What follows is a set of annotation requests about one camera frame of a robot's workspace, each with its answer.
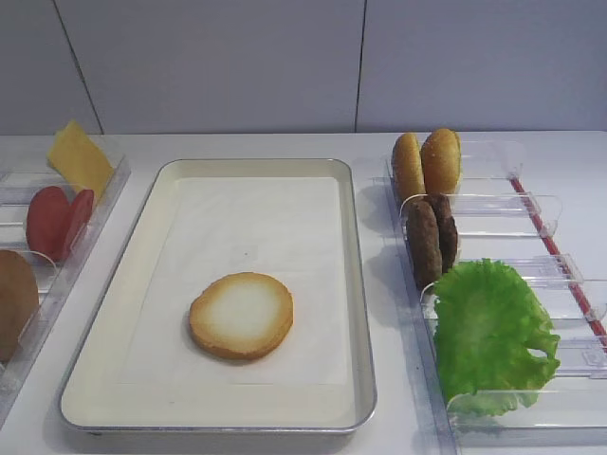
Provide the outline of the left golden bun half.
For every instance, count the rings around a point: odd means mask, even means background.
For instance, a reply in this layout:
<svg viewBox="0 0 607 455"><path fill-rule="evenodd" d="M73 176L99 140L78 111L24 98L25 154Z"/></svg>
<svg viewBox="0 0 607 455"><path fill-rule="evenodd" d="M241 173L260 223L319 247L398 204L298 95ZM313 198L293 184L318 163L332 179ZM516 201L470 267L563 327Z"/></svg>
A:
<svg viewBox="0 0 607 455"><path fill-rule="evenodd" d="M392 151L392 170L396 191L401 201L425 193L420 145L414 133L398 137Z"/></svg>

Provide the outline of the clear acrylic right rack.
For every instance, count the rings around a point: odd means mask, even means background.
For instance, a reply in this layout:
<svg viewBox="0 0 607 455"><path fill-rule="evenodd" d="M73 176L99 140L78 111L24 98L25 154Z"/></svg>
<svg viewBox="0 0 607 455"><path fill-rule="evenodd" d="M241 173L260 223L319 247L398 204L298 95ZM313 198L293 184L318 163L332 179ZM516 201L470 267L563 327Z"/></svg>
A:
<svg viewBox="0 0 607 455"><path fill-rule="evenodd" d="M438 318L430 288L414 283L405 205L386 169L394 242L407 299L400 319L414 332L421 356L420 420L430 454L459 454L479 446L606 446L606 283L586 279L559 251L554 233L561 201L524 188L524 146L473 140L463 145L463 176L450 197L458 231L459 265L486 258L513 268L540 302L560 340L560 366L537 390L481 390L445 399L435 367Z"/></svg>

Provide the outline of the cream metal baking tray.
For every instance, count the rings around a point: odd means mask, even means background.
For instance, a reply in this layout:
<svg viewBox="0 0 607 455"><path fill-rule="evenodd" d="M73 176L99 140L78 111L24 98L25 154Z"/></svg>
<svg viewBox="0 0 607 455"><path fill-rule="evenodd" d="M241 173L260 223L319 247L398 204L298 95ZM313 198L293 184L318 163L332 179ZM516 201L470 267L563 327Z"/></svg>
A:
<svg viewBox="0 0 607 455"><path fill-rule="evenodd" d="M281 282L294 322L268 355L198 348L188 312L212 283ZM348 433L377 387L352 173L337 159L181 159L156 174L64 383L86 431Z"/></svg>

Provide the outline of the golden bun half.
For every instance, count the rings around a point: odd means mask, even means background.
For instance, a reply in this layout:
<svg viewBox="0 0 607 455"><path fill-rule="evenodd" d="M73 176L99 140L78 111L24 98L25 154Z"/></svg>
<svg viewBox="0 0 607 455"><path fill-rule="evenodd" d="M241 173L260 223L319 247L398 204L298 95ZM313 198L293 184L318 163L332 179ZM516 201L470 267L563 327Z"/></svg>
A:
<svg viewBox="0 0 607 455"><path fill-rule="evenodd" d="M454 193L461 176L461 143L451 129L433 131L420 150L427 193Z"/></svg>
<svg viewBox="0 0 607 455"><path fill-rule="evenodd" d="M420 145L414 133L398 137L392 151L392 170L396 191L401 201L425 193Z"/></svg>

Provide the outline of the front brown meat patty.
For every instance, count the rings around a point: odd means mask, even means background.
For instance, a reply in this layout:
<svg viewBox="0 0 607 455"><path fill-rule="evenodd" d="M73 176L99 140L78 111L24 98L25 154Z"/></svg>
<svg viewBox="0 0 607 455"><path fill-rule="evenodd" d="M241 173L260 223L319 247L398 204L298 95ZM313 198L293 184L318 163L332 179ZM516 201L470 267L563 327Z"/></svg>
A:
<svg viewBox="0 0 607 455"><path fill-rule="evenodd" d="M416 199L408 207L407 238L418 290L438 280L442 275L442 255L439 247L439 230L431 205Z"/></svg>

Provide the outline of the brown bun in left rack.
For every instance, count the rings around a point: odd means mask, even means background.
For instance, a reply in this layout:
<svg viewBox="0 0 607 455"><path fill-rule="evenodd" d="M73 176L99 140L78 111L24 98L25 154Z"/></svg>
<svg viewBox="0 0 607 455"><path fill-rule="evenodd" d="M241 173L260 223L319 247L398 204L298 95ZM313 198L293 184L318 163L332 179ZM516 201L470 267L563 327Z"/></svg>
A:
<svg viewBox="0 0 607 455"><path fill-rule="evenodd" d="M39 306L37 282L19 253L1 251L1 361L11 359L19 336Z"/></svg>

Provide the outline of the yellow cheese slice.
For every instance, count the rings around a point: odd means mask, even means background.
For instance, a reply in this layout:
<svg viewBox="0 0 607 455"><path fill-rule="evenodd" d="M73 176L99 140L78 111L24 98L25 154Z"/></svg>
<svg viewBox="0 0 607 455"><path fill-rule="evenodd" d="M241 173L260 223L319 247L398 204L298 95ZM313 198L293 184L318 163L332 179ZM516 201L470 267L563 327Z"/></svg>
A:
<svg viewBox="0 0 607 455"><path fill-rule="evenodd" d="M70 120L55 134L46 157L75 191L94 192L95 209L103 198L114 168L102 149L90 139L77 121Z"/></svg>

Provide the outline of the white parchment paper sheet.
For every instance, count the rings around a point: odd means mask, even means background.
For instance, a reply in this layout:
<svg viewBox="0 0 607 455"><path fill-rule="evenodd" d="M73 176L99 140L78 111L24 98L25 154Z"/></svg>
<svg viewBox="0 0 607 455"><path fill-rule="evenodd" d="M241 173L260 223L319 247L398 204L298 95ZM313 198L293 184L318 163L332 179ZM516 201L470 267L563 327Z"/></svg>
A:
<svg viewBox="0 0 607 455"><path fill-rule="evenodd" d="M333 178L181 178L167 207L140 224L125 259L129 283L142 288L123 382L346 382L347 292ZM236 363L193 344L187 313L210 283L243 271L282 282L293 296L295 318L272 353Z"/></svg>

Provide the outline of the clear acrylic left rack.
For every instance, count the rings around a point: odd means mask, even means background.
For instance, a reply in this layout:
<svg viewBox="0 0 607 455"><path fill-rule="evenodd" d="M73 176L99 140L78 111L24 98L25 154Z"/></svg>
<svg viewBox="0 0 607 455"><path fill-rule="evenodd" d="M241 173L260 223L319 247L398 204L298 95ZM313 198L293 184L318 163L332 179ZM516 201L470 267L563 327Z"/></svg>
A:
<svg viewBox="0 0 607 455"><path fill-rule="evenodd" d="M47 161L46 154L54 138L1 137L1 247L17 252L28 262L37 281L39 297L39 307L25 323L15 354L1 363L2 421L9 416L131 173L127 157L113 136L93 135L91 140L105 153L113 174L90 221L74 240L70 256L62 263L55 263L44 253L31 250L26 240L28 206L37 191L57 186L68 199L76 196L76 191Z"/></svg>

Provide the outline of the clear acrylic rack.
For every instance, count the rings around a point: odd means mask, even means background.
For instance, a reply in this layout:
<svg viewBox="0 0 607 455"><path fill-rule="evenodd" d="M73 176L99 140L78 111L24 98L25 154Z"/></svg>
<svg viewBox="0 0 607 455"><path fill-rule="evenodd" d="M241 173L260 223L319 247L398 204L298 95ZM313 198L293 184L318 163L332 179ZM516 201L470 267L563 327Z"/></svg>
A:
<svg viewBox="0 0 607 455"><path fill-rule="evenodd" d="M586 279L559 251L554 233L561 201L524 188L524 146L473 140L463 145L463 176L450 197L458 231L459 265L486 258L513 268L540 302L560 340L560 366L537 390L481 390L445 399L435 367L438 318L430 288L414 283L405 205L386 169L394 242L407 299L400 319L414 332L421 356L420 420L430 454L459 454L479 446L606 446L606 283Z"/></svg>
<svg viewBox="0 0 607 455"><path fill-rule="evenodd" d="M54 138L1 137L1 247L17 252L28 262L37 281L39 297L39 307L25 323L15 354L1 363L2 421L9 416L131 173L127 157L113 136L93 135L91 140L105 153L113 174L90 221L74 240L70 256L62 263L55 263L44 253L31 250L26 240L28 206L37 191L57 186L68 199L76 196L76 191L47 161L46 154Z"/></svg>

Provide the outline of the brown meat patty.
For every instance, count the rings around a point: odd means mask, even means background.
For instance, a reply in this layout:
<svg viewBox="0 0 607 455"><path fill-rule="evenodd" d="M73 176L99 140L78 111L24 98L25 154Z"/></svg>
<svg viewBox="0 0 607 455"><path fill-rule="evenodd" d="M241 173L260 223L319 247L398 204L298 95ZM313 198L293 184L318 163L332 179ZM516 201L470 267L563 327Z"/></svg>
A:
<svg viewBox="0 0 607 455"><path fill-rule="evenodd" d="M408 207L407 238L418 290L438 280L442 275L442 255L439 247L439 230L431 205L416 199Z"/></svg>
<svg viewBox="0 0 607 455"><path fill-rule="evenodd" d="M442 193L431 193L426 200L432 207L438 226L442 272L447 273L453 267L458 251L458 231L451 213L450 199Z"/></svg>

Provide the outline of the green lettuce leaf in rack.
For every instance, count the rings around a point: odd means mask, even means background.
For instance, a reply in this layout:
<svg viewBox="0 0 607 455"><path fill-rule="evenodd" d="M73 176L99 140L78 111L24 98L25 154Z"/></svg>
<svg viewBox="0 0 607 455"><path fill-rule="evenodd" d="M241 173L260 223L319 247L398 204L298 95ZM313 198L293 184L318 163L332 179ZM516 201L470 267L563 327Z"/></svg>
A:
<svg viewBox="0 0 607 455"><path fill-rule="evenodd" d="M464 262L434 292L433 342L445 402L486 416L534 405L561 364L561 338L520 274L489 259Z"/></svg>

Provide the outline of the right golden bun half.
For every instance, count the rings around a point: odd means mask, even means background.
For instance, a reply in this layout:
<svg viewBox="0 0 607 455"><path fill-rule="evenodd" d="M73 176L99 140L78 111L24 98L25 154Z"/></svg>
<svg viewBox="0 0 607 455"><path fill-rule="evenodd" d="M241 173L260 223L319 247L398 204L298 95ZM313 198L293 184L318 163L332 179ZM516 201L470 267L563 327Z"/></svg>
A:
<svg viewBox="0 0 607 455"><path fill-rule="evenodd" d="M427 193L454 193L461 176L461 143L451 129L433 131L420 150Z"/></svg>

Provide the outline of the rear brown meat patty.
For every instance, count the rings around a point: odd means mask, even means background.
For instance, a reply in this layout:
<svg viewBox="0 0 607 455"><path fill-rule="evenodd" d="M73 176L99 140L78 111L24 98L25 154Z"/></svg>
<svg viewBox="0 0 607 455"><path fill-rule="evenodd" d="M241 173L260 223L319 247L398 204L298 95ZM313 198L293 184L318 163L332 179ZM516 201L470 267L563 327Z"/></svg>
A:
<svg viewBox="0 0 607 455"><path fill-rule="evenodd" d="M450 199L442 193L431 193L426 200L432 207L438 226L442 272L447 273L453 267L458 251L458 231L451 213Z"/></svg>

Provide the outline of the round toasted bun bottom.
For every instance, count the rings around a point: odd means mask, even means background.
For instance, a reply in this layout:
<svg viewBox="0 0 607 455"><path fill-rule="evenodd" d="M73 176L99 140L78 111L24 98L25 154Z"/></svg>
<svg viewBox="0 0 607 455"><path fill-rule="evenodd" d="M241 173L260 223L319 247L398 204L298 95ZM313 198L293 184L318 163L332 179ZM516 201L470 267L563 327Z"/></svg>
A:
<svg viewBox="0 0 607 455"><path fill-rule="evenodd" d="M192 302L194 343L211 355L235 361L262 358L285 339L294 322L294 299L277 279L261 273L229 274Z"/></svg>

